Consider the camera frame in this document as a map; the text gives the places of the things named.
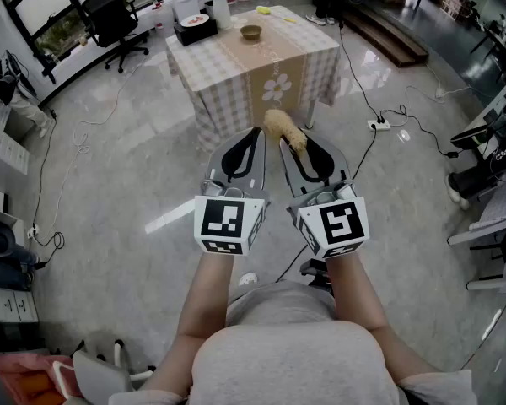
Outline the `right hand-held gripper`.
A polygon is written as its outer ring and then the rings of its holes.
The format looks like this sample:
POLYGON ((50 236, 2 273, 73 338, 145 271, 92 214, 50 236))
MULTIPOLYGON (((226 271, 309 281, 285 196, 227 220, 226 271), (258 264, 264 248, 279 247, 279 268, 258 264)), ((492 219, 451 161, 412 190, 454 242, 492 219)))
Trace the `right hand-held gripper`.
POLYGON ((304 135, 307 143, 300 153, 284 136, 279 142, 287 183, 297 197, 288 206, 293 225, 316 257, 355 252, 370 238, 364 198, 355 193, 353 181, 346 181, 342 151, 317 132, 304 135))

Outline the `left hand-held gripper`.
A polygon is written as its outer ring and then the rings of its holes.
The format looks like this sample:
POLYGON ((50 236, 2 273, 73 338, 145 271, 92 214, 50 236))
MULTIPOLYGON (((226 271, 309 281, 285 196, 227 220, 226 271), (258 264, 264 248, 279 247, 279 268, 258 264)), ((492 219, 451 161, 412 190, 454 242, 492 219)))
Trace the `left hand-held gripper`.
POLYGON ((266 136, 260 127, 236 133, 213 150, 195 197, 194 237, 206 253, 246 256, 266 218, 266 136))

